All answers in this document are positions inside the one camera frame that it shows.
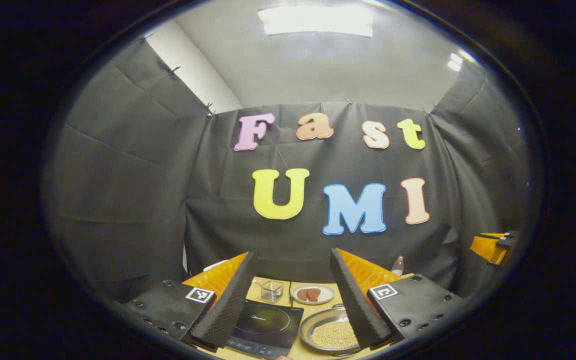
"plastic bottle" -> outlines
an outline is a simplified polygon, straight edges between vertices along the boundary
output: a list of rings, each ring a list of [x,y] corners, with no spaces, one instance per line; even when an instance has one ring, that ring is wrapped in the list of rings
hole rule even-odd
[[[395,262],[395,264],[392,265],[392,269],[390,271],[391,271],[391,273],[395,274],[396,276],[402,276],[402,274],[404,273],[404,257],[403,256],[399,256],[397,258],[397,262]]]

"white plate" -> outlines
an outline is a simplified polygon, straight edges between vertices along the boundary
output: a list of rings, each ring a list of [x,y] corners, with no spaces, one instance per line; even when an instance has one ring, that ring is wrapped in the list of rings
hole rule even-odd
[[[297,297],[297,292],[302,290],[302,289],[319,289],[319,290],[321,290],[321,293],[319,294],[319,297],[318,297],[318,301],[300,300]],[[298,301],[299,303],[302,303],[302,304],[319,305],[319,304],[323,304],[323,303],[327,303],[327,302],[331,301],[332,298],[335,297],[335,290],[331,289],[330,287],[327,287],[326,285],[320,285],[320,284],[301,285],[301,286],[297,286],[294,289],[292,289],[292,297],[296,301]]]

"grain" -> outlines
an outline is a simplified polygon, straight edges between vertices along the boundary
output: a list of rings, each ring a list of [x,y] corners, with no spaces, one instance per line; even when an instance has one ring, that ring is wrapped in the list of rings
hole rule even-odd
[[[312,341],[318,347],[330,350],[347,349],[358,344],[348,321],[336,321],[316,327]]]

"ceiling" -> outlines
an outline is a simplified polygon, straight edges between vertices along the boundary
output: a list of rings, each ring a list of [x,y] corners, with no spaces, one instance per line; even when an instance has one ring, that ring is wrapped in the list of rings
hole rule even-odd
[[[373,36],[301,32],[268,36],[258,10],[326,1],[213,0],[176,17],[244,107],[347,101],[430,109],[457,77],[446,65],[459,50],[403,9],[362,4]]]

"white wall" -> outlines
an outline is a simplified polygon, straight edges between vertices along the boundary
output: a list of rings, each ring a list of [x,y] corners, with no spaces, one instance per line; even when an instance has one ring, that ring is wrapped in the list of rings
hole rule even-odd
[[[170,69],[194,92],[202,103],[212,103],[215,113],[243,108],[224,79],[217,73],[204,53],[193,43],[174,20],[149,30],[146,41]]]

